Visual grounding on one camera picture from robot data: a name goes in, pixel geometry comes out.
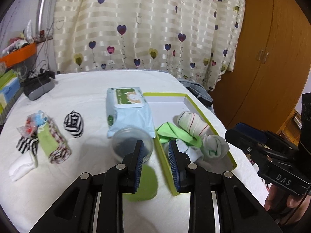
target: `green label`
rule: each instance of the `green label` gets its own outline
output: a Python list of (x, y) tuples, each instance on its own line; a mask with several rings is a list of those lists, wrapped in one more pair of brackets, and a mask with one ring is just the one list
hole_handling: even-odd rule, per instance
[(118, 104), (142, 103), (141, 96), (134, 89), (116, 89)]
[(114, 117), (113, 117), (112, 115), (109, 115), (108, 118), (107, 118), (107, 120), (108, 120), (109, 126), (113, 125), (113, 123), (114, 123)]

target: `orange basket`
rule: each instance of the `orange basket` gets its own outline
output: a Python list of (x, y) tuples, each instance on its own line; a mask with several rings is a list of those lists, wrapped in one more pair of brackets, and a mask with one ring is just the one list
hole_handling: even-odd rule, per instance
[(27, 45), (21, 49), (18, 49), (14, 52), (11, 52), (10, 54), (4, 56), (3, 58), (0, 58), (0, 62), (4, 61), (7, 68), (10, 68), (11, 66), (14, 66), (17, 63), (20, 63), (30, 56), (36, 54), (37, 52), (37, 47), (36, 44), (30, 44)]

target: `black and white striped sock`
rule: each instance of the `black and white striped sock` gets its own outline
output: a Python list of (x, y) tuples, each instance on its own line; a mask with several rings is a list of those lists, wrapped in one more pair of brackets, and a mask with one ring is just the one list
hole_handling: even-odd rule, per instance
[(64, 128), (74, 137), (80, 137), (83, 133), (83, 119), (78, 112), (72, 111), (65, 117)]
[(38, 151), (38, 137), (36, 134), (33, 134), (31, 138), (21, 137), (18, 141), (16, 148), (20, 153), (25, 153), (28, 150), (31, 150), (34, 155), (37, 155)]

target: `human hand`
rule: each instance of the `human hand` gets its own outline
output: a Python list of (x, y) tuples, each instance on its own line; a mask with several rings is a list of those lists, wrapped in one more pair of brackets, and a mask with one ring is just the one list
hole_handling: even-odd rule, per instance
[[(272, 185), (270, 190), (269, 190), (269, 194), (266, 198), (265, 201), (265, 210), (269, 211), (271, 206), (272, 206), (272, 202), (273, 199), (276, 196), (278, 187), (276, 187), (275, 185)], [(299, 203), (301, 202), (301, 200), (303, 199), (304, 196), (302, 197), (295, 197), (293, 195), (290, 195), (286, 201), (286, 206), (289, 208), (296, 208), (298, 207)], [(310, 204), (310, 195), (307, 195), (307, 197), (305, 198), (305, 200), (302, 202), (302, 204), (300, 205), (300, 207), (297, 209), (297, 211), (293, 214), (293, 216), (288, 220), (288, 222), (286, 224), (291, 224), (291, 223), (295, 223), (297, 221), (299, 221), (302, 216), (304, 215), (304, 213), (306, 212), (309, 204)], [(284, 218), (282, 218), (280, 220), (280, 224), (284, 224), (286, 222), (286, 220), (288, 219), (288, 217), (290, 217), (291, 213), (289, 213), (287, 216), (285, 216)]]

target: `cartoon animal illustration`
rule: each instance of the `cartoon animal illustration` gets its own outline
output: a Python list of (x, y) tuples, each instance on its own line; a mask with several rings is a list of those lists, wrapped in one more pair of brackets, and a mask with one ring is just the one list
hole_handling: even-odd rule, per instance
[(136, 92), (125, 93), (128, 103), (141, 103), (140, 96)]

